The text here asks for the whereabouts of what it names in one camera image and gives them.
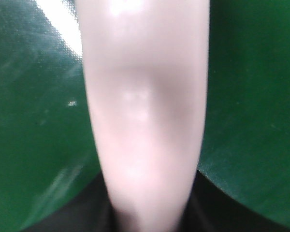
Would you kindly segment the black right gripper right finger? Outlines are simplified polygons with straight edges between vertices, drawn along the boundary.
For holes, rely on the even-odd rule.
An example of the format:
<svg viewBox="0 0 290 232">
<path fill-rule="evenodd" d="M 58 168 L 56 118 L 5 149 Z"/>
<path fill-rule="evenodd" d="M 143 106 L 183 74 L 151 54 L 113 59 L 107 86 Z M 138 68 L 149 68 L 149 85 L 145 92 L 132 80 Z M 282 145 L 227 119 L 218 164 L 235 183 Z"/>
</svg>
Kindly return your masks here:
<svg viewBox="0 0 290 232">
<path fill-rule="evenodd" d="M 181 220 L 181 231 L 290 232 L 290 229 L 235 201 L 198 171 Z"/>
</svg>

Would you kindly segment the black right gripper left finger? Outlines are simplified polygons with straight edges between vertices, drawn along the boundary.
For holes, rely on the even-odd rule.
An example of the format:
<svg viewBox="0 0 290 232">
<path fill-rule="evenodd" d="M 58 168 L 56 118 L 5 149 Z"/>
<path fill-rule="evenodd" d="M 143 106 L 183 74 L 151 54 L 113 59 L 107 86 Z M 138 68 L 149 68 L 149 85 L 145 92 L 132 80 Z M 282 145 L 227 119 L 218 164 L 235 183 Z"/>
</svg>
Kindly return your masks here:
<svg viewBox="0 0 290 232">
<path fill-rule="evenodd" d="M 98 174 L 76 197 L 24 232 L 118 232 L 104 178 Z"/>
</svg>

